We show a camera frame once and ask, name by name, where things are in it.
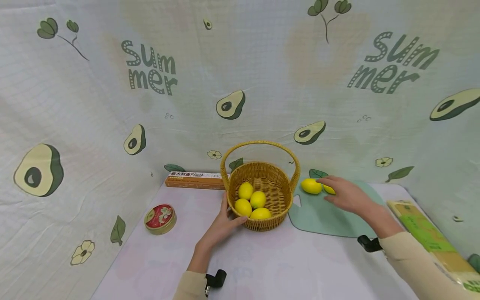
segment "yellow lemon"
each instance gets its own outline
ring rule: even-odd
[[[239,198],[250,200],[253,194],[253,186],[247,181],[241,184],[239,188]]]
[[[331,187],[329,187],[328,185],[324,185],[324,190],[325,190],[325,192],[327,192],[331,195],[336,195],[335,191]]]
[[[268,219],[272,217],[272,213],[264,207],[260,207],[252,211],[252,214],[250,215],[251,219]]]
[[[300,185],[309,194],[319,194],[322,191],[322,184],[316,182],[315,178],[304,179]]]
[[[235,210],[241,215],[241,216],[250,216],[252,214],[252,206],[250,205],[250,202],[248,202],[247,199],[238,199],[235,201]]]
[[[250,198],[250,204],[253,209],[264,207],[266,202],[267,198],[265,197],[264,192],[261,191],[254,192]]]

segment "white flower illustration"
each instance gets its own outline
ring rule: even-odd
[[[375,160],[375,165],[377,167],[383,168],[383,167],[388,167],[391,165],[393,162],[393,158],[391,157],[383,157],[383,158],[378,158]]]
[[[211,159],[222,158],[222,154],[219,151],[211,150],[211,151],[208,151],[207,154],[208,154],[208,157],[210,157]]]
[[[72,255],[71,265],[83,264],[92,255],[95,249],[95,243],[91,240],[84,240],[84,242],[75,249]]]
[[[160,221],[160,224],[163,224],[165,222],[165,219],[167,219],[168,216],[172,214],[172,210],[164,207],[160,211],[162,213],[158,216],[158,220]]]

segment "wicker basket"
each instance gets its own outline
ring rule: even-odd
[[[225,170],[225,161],[227,157],[242,146],[251,144],[266,144],[278,147],[286,151],[295,162],[295,172],[291,179],[278,167],[261,161],[244,164],[235,170],[228,178]],[[269,141],[249,141],[238,144],[227,151],[220,163],[220,173],[222,175],[225,190],[227,191],[228,205],[233,213],[239,216],[234,208],[235,201],[238,200],[238,191],[242,183],[248,181],[252,184],[254,191],[262,191],[266,196],[265,208],[270,210],[272,217],[269,219],[255,220],[248,219],[244,226],[253,231],[268,231],[280,225],[287,216],[288,210],[292,206],[293,191],[297,186],[300,177],[300,163],[297,157],[284,146]]]

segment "left hand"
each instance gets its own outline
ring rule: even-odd
[[[232,211],[228,209],[227,193],[223,194],[220,212],[216,216],[210,228],[198,242],[199,245],[211,249],[219,242],[228,237],[233,230],[247,221],[247,216],[241,216],[230,220],[228,217]]]

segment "beige sleeve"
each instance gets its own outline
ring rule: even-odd
[[[183,273],[173,300],[205,300],[205,274],[186,271]]]
[[[388,262],[419,300],[470,299],[470,294],[437,267],[430,254],[409,232],[380,239],[380,245]]]

